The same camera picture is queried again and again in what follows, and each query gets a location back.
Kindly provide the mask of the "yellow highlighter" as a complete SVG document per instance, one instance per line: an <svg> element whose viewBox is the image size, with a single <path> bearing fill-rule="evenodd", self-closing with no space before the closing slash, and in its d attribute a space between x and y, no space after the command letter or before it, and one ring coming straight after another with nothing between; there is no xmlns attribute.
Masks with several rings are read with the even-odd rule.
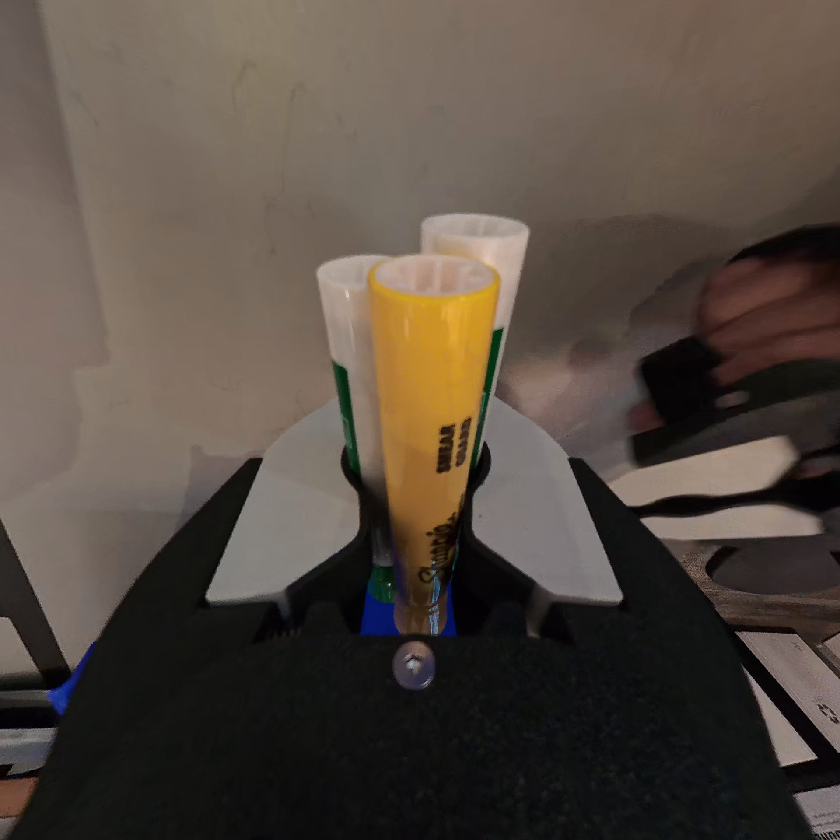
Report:
<svg viewBox="0 0 840 840"><path fill-rule="evenodd" d="M388 259L367 278L401 634L446 627L500 283L449 255Z"/></svg>

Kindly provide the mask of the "white marker green label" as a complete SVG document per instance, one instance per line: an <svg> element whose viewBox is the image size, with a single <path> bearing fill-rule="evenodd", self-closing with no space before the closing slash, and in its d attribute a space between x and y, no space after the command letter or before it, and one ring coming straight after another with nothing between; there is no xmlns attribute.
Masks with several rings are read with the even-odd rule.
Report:
<svg viewBox="0 0 840 840"><path fill-rule="evenodd" d="M378 602L393 604L395 562L367 283L371 270L386 260L383 255L346 256L322 264L316 274L346 453L370 500L368 592Z"/></svg>
<svg viewBox="0 0 840 840"><path fill-rule="evenodd" d="M529 237L529 227L522 221L483 213L446 213L427 217L421 223L422 253L472 259L495 270L500 279L471 471L476 469L480 458L490 399L497 387Z"/></svg>

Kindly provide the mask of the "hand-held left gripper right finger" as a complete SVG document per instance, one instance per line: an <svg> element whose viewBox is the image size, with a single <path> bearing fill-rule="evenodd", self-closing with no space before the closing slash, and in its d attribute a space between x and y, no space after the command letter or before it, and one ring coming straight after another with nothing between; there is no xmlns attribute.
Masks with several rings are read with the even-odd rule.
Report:
<svg viewBox="0 0 840 840"><path fill-rule="evenodd" d="M527 634L567 634L563 605L619 606L623 592L569 457L539 425L493 397L460 537L459 632L498 607Z"/></svg>

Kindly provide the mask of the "black metal frame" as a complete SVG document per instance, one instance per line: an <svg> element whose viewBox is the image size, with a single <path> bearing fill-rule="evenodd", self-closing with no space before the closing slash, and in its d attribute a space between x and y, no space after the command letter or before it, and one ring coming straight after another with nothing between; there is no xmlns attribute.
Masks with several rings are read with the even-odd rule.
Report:
<svg viewBox="0 0 840 840"><path fill-rule="evenodd" d="M1 524L1 606L2 618L10 621L43 686L54 689L63 684L70 677L70 667L4 524Z"/></svg>

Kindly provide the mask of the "dark wooden holder with holes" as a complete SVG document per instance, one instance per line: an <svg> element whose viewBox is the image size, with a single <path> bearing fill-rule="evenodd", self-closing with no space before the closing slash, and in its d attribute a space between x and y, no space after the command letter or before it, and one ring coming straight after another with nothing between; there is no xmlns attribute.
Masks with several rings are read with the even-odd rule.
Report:
<svg viewBox="0 0 840 840"><path fill-rule="evenodd" d="M732 628L747 631L792 631L820 643L839 631L838 587L795 594L761 594L734 590L711 579L709 568L736 551L729 546L667 542L717 613Z"/></svg>

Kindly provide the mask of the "black and white cardboard box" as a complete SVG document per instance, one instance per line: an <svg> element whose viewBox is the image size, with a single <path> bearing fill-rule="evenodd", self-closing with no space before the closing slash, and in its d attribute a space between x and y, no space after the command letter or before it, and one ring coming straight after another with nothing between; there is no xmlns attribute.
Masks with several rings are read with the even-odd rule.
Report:
<svg viewBox="0 0 840 840"><path fill-rule="evenodd" d="M791 791L837 787L838 673L790 628L736 626L731 635Z"/></svg>

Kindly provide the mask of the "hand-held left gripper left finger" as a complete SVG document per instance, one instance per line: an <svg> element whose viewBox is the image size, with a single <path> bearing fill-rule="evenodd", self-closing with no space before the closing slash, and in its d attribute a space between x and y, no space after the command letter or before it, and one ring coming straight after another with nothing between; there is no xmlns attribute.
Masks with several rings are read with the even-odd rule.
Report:
<svg viewBox="0 0 840 840"><path fill-rule="evenodd" d="M361 525L341 466L337 401L290 427L266 451L206 592L213 606L273 602L291 614L291 587L349 545Z"/></svg>

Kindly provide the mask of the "white printed paper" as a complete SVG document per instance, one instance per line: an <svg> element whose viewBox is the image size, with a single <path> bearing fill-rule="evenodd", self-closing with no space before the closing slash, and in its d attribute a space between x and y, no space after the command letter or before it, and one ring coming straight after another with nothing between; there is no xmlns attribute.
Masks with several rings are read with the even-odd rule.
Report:
<svg viewBox="0 0 840 840"><path fill-rule="evenodd" d="M794 794L817 839L839 839L839 784Z"/></svg>

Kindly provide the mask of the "person's right hand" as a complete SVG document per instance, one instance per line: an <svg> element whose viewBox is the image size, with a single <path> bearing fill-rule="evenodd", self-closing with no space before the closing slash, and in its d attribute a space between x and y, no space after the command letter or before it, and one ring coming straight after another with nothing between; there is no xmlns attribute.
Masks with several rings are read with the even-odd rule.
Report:
<svg viewBox="0 0 840 840"><path fill-rule="evenodd" d="M742 259L700 294L695 333L729 386L779 364L839 358L839 269L803 259Z"/></svg>

